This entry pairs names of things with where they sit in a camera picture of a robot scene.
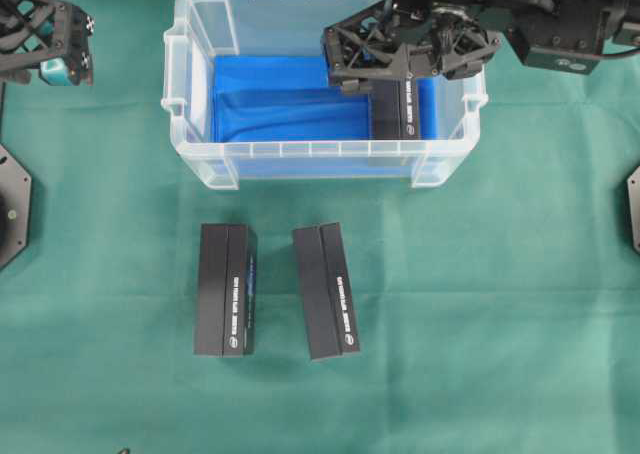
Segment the transparent plastic container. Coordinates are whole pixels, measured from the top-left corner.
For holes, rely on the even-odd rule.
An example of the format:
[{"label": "transparent plastic container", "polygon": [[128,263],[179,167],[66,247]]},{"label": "transparent plastic container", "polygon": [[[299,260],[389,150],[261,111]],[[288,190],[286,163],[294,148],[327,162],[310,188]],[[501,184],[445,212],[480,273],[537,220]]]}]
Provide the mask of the transparent plastic container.
[{"label": "transparent plastic container", "polygon": [[406,177],[443,184],[476,146],[484,73],[435,81],[437,138],[422,141],[212,143],[213,73],[218,56],[319,56],[324,27],[379,0],[176,0],[164,34],[161,105],[171,142],[211,189],[242,179]]}]

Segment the black rectangular box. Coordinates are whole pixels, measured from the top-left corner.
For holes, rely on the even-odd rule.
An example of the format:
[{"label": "black rectangular box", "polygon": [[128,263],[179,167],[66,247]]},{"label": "black rectangular box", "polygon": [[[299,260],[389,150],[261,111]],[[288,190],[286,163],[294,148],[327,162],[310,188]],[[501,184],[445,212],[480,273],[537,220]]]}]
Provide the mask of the black rectangular box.
[{"label": "black rectangular box", "polygon": [[415,80],[372,81],[369,94],[371,138],[376,141],[418,141],[420,93]]},{"label": "black rectangular box", "polygon": [[253,352],[256,244],[248,226],[202,225],[195,354]]},{"label": "black rectangular box", "polygon": [[293,231],[312,360],[360,351],[339,224]]}]

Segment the green tablecloth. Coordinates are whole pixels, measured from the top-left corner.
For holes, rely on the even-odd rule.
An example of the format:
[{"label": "green tablecloth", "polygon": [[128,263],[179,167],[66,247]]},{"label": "green tablecloth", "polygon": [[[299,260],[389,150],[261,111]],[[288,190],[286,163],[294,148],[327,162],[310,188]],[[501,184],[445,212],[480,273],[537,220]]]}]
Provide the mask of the green tablecloth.
[{"label": "green tablecloth", "polygon": [[[635,453],[640,60],[590,78],[487,69],[482,139],[406,181],[205,189],[160,108],[173,0],[71,0],[94,87],[10,86],[2,142],[34,177],[31,245],[0,273],[11,453]],[[260,240],[257,351],[192,355],[199,225]],[[343,226],[361,355],[308,361],[293,227]]]}]

